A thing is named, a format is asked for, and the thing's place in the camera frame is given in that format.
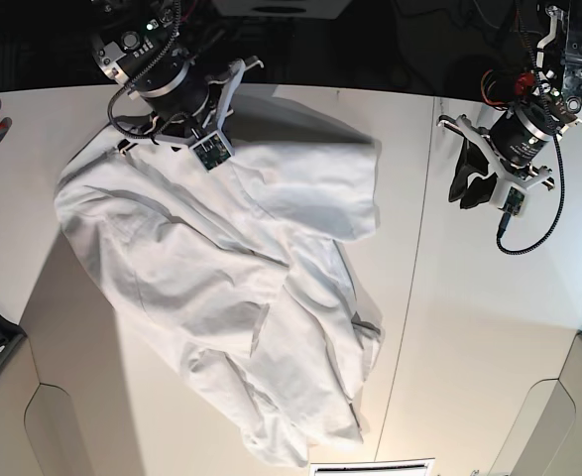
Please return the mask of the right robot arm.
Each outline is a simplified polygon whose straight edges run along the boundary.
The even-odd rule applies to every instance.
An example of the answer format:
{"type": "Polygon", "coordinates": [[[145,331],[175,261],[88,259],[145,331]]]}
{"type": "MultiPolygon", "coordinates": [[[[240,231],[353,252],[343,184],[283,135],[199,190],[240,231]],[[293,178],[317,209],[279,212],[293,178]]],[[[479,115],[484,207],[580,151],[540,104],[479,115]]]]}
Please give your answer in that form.
{"type": "Polygon", "coordinates": [[[121,152],[141,144],[206,146],[223,134],[231,100],[245,73],[263,62],[234,59],[213,72],[202,64],[218,42],[193,19],[194,1],[95,1],[101,21],[90,41],[104,75],[119,84],[106,107],[123,137],[121,152]]]}

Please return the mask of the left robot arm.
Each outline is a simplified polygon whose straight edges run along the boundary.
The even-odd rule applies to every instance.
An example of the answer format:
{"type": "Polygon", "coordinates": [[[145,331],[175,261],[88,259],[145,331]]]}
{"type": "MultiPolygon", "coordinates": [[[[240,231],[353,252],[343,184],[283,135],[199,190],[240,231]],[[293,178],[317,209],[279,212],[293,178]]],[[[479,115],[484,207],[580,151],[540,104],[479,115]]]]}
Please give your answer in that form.
{"type": "Polygon", "coordinates": [[[448,193],[463,209],[490,204],[520,215],[533,188],[555,187],[552,169],[536,167],[535,157],[582,124],[582,1],[548,5],[545,13],[548,32],[527,70],[507,79],[511,91],[491,103],[503,112],[491,128],[465,115],[438,119],[463,139],[448,193]]]}

